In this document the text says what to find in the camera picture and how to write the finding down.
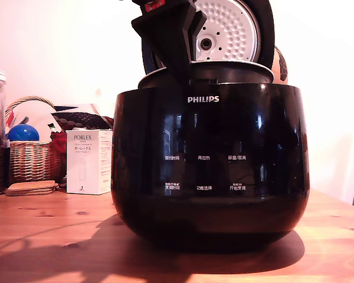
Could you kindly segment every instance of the wooden table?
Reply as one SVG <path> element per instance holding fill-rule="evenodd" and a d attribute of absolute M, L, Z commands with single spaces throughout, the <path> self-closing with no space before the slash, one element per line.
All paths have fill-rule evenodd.
<path fill-rule="evenodd" d="M 0 282 L 354 282 L 354 207 L 311 191 L 295 231 L 249 254 L 156 251 L 109 193 L 0 196 Z"/>

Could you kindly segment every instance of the white box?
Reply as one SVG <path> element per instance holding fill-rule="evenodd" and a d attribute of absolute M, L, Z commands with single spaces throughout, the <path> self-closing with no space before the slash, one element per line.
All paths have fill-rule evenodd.
<path fill-rule="evenodd" d="M 101 195 L 111 189 L 110 130 L 67 131 L 67 193 Z"/>

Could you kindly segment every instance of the basket handle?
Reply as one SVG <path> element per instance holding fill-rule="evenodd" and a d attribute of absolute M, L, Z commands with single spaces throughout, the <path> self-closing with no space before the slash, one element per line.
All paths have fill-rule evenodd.
<path fill-rule="evenodd" d="M 15 102 L 13 102 L 11 105 L 9 105 L 6 108 L 6 110 L 5 110 L 5 122 L 8 121 L 9 115 L 11 115 L 12 110 L 16 106 L 20 105 L 21 103 L 27 102 L 27 101 L 42 101 L 42 102 L 50 105 L 55 110 L 55 107 L 54 107 L 53 103 L 50 100 L 48 100 L 46 98 L 39 97 L 39 96 L 27 96 L 27 97 L 23 97 L 23 98 L 20 98 L 20 99 L 16 100 Z"/>

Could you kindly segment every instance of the philips logo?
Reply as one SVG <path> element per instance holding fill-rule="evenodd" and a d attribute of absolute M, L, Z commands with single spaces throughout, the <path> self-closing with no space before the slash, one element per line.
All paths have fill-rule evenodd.
<path fill-rule="evenodd" d="M 188 97 L 188 103 L 206 103 L 206 102 L 219 102 L 219 97 L 218 96 Z"/>

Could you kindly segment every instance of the black rice cooker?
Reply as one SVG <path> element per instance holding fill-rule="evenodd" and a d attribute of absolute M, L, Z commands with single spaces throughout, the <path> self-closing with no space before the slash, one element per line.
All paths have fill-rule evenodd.
<path fill-rule="evenodd" d="M 132 231 L 164 248 L 238 251 L 294 229 L 309 197 L 306 124 L 300 90 L 273 84 L 269 68 L 195 60 L 181 83 L 160 65 L 118 95 L 112 195 Z"/>

